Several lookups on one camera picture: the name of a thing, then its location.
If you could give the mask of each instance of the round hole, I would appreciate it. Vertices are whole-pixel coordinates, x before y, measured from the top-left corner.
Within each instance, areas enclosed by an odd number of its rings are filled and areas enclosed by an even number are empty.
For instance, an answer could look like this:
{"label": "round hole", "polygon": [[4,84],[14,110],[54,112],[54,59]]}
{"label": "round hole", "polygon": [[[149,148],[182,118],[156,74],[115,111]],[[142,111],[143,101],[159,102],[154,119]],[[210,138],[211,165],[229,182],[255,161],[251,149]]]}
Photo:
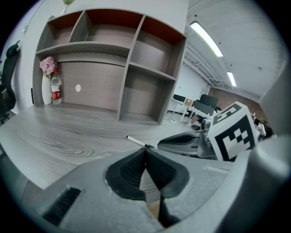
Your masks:
{"label": "round hole", "polygon": [[80,84],[77,84],[77,85],[75,86],[75,89],[76,89],[76,92],[81,91],[81,85],[80,85]]}

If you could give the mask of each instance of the plastic bottle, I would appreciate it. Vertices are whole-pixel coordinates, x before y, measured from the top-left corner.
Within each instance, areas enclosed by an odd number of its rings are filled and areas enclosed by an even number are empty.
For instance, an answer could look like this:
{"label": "plastic bottle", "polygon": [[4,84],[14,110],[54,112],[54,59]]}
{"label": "plastic bottle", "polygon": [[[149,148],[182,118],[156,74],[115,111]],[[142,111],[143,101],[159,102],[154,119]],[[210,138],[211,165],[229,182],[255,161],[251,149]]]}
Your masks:
{"label": "plastic bottle", "polygon": [[58,77],[58,69],[54,70],[53,77],[50,81],[51,99],[53,104],[60,104],[60,78]]}

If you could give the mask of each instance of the bottle label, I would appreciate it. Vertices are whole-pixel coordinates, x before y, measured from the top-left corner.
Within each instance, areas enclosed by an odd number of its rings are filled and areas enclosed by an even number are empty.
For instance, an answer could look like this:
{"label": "bottle label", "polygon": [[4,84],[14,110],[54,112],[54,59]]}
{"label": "bottle label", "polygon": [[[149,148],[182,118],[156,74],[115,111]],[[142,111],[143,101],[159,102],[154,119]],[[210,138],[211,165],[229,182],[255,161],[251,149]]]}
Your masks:
{"label": "bottle label", "polygon": [[60,85],[51,86],[51,99],[52,100],[60,99]]}

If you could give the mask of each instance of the pink flower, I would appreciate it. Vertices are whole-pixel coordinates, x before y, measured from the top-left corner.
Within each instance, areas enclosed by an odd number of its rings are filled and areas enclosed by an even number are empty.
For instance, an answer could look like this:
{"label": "pink flower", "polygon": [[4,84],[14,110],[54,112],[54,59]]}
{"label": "pink flower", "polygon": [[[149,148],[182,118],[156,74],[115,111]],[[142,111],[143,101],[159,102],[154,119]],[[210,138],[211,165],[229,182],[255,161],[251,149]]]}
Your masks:
{"label": "pink flower", "polygon": [[57,68],[57,62],[49,56],[40,62],[40,68],[42,69],[44,75],[50,76],[54,72],[55,68]]}

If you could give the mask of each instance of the vase with pink flower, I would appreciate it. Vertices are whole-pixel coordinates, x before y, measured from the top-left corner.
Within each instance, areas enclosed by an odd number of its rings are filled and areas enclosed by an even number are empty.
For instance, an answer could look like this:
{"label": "vase with pink flower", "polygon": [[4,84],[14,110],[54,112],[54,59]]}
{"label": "vase with pink flower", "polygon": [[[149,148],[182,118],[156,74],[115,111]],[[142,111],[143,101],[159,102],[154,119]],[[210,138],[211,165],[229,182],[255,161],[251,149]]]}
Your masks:
{"label": "vase with pink flower", "polygon": [[42,99],[44,101],[44,104],[50,104],[51,103],[50,78],[55,68],[57,68],[57,63],[51,56],[49,56],[40,62],[40,68],[42,69],[43,73],[41,84]]}

